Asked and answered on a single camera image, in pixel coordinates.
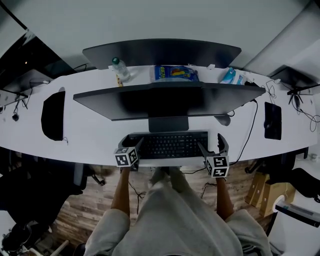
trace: monitor stand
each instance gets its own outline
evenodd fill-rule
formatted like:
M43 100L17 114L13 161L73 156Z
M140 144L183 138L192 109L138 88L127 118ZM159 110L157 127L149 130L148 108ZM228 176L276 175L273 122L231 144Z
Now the monitor stand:
M231 123L230 116L227 114L216 115L214 117L223 126L228 126ZM183 132L188 130L189 120L187 116L149 119L150 133Z

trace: water bottle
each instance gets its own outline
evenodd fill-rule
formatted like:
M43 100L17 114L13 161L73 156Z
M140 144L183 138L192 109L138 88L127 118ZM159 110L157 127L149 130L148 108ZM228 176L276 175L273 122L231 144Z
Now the water bottle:
M113 70L119 76L122 82L129 80L130 72L126 67L126 64L119 58L114 57L112 59Z

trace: floor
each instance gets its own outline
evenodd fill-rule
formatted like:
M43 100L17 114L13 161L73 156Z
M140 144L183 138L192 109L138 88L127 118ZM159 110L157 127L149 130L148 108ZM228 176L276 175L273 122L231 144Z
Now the floor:
M246 174L244 169L249 166L248 161L239 162L230 167L227 177L227 186L234 209L247 209L248 212L266 230L271 220L271 216L263 218L259 215L259 210L247 204L244 199L251 185L253 174ZM80 243L85 243L104 214L112 203L113 195L119 180L120 172L115 166L91 166L99 178L104 178L106 185L98 185L92 178L88 178L86 189L82 195L72 195L64 203L52 229L53 239L61 243L69 240L73 247ZM184 173L192 173L191 170L183 170ZM129 177L130 183L138 193L148 191L148 180L151 178L150 168L142 168L139 172L132 172ZM201 195L204 184L214 183L215 179L210 178L206 170L198 171L194 174L186 174L186 179L194 191ZM130 219L131 225L137 220L138 198L134 190L130 187ZM205 189L203 200L216 210L217 188L208 186Z

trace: desk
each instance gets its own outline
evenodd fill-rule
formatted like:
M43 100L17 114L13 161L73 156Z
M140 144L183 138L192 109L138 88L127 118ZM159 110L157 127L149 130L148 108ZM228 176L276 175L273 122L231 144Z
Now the desk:
M224 70L206 67L192 67L198 70L199 79L207 83L218 83ZM132 79L124 86L150 83L150 67L129 67ZM270 78L241 71L259 85L265 85ZM116 165L113 155L119 141L130 133L149 132L148 120L110 121L89 108L73 100L73 95L88 91L116 87L116 75L112 70L91 70L62 76L48 85L34 87L28 103L28 110L21 103L18 106L19 120L12 119L15 104L8 105L0 115L0 146L21 153L38 157L96 165ZM64 129L66 141L53 141L47 138L41 127L43 102L50 95L65 88ZM310 120L304 115L297 115L292 105L288 89L274 84L275 103L282 108L282 140L265 139L265 102L270 102L267 93L258 97L258 111L250 140L240 160L257 159L281 154L317 143L317 132L310 131ZM315 106L311 104L313 96L301 96L302 109L315 115ZM208 131L208 147L218 151L217 133L224 136L229 144L229 160L237 160L247 140L256 104L249 102L235 110L229 126L222 126L213 116L189 117L189 130ZM201 166L202 157L141 160L140 166Z

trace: keyboard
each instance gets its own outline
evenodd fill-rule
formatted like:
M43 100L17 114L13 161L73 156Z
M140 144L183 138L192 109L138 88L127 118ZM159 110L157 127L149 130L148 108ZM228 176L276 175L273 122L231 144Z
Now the keyboard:
M208 149L207 131L130 134L129 144L136 145L142 137L140 159L202 157L197 142Z

